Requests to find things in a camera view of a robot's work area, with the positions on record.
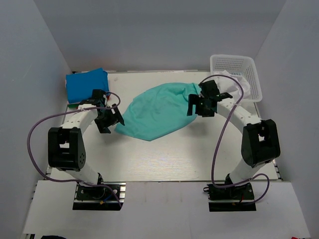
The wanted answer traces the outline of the white t shirt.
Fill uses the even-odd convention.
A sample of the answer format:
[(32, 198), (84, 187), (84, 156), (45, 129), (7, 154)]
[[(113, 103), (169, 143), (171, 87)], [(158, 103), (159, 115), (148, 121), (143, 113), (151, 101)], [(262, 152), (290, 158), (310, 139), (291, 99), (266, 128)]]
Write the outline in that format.
[(244, 99), (249, 99), (251, 96), (251, 87), (248, 81), (246, 80), (245, 77), (242, 77), (240, 75), (232, 75), (226, 70), (224, 71), (214, 71), (212, 73), (213, 75), (222, 75), (222, 76), (215, 76), (212, 77), (212, 79), (215, 81), (220, 93), (229, 93), (234, 100), (238, 100), (242, 96), (242, 92), (240, 90), (240, 87), (238, 86), (237, 83), (235, 83), (233, 80), (225, 77), (229, 76), (235, 79), (240, 85), (241, 88), (243, 89), (244, 95), (243, 95), (243, 100)]

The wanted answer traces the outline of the teal t shirt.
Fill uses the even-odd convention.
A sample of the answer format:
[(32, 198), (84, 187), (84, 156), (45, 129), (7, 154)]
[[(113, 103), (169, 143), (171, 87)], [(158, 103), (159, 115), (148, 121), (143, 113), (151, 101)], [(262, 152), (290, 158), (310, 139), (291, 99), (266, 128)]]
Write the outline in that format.
[(152, 141), (177, 131), (196, 119), (188, 116), (188, 96), (198, 95), (195, 83), (165, 83), (136, 96), (123, 113), (125, 124), (118, 124), (115, 132)]

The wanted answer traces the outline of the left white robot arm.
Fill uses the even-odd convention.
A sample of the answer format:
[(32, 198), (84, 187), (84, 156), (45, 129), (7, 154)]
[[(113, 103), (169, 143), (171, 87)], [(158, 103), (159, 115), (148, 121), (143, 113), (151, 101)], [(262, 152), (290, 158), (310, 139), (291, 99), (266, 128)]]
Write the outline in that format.
[(116, 104), (107, 105), (110, 92), (93, 90), (92, 96), (82, 100), (69, 120), (60, 127), (52, 127), (48, 132), (48, 164), (64, 171), (88, 187), (88, 193), (95, 199), (105, 194), (102, 176), (86, 162), (83, 135), (91, 123), (95, 123), (99, 133), (107, 134), (110, 126), (124, 125), (124, 119)]

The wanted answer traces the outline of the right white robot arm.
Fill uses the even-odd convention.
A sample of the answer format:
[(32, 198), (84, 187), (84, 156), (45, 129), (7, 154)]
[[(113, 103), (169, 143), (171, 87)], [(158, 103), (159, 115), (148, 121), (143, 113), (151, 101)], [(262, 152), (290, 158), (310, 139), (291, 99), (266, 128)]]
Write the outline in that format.
[(232, 199), (243, 193), (243, 186), (259, 176), (262, 167), (281, 154), (276, 123), (250, 114), (240, 102), (244, 90), (239, 87), (240, 97), (234, 100), (232, 95), (219, 91), (214, 80), (199, 83), (200, 94), (188, 96), (187, 115), (197, 114), (202, 117), (213, 117), (215, 114), (226, 118), (214, 150), (211, 176), (215, 173), (215, 162), (223, 135), (229, 123), (232, 123), (242, 134), (241, 159), (235, 169), (228, 174), (230, 183), (226, 184), (226, 195)]

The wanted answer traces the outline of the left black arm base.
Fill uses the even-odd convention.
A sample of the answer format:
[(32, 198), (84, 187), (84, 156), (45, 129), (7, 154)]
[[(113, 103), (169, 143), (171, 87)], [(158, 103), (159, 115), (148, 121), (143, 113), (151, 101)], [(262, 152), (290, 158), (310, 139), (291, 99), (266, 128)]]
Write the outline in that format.
[(104, 187), (76, 187), (72, 210), (119, 211), (121, 209), (113, 193)]

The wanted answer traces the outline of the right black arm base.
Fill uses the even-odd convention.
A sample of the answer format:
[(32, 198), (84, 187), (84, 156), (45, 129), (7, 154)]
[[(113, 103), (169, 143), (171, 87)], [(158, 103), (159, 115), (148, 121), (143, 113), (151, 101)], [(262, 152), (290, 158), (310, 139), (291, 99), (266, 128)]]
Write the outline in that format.
[(203, 188), (208, 194), (210, 212), (253, 212), (256, 211), (255, 197), (250, 183), (231, 188), (216, 188), (207, 184)]

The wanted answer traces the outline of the folded green t shirt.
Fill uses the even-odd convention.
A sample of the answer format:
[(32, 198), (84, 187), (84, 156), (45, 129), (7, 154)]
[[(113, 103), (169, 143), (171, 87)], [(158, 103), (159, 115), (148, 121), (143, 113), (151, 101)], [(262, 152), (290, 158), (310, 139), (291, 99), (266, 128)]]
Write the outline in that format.
[(70, 109), (77, 109), (78, 106), (79, 106), (79, 104), (69, 104), (69, 105), (68, 105), (68, 108), (70, 108)]

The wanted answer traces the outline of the white plastic basket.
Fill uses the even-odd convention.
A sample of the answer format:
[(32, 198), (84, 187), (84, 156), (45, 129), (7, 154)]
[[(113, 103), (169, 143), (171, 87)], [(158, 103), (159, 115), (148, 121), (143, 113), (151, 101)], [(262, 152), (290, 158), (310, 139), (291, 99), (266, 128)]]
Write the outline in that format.
[(233, 76), (244, 77), (251, 89), (245, 102), (260, 102), (263, 98), (255, 62), (252, 58), (240, 55), (214, 54), (210, 56), (210, 73), (227, 71)]

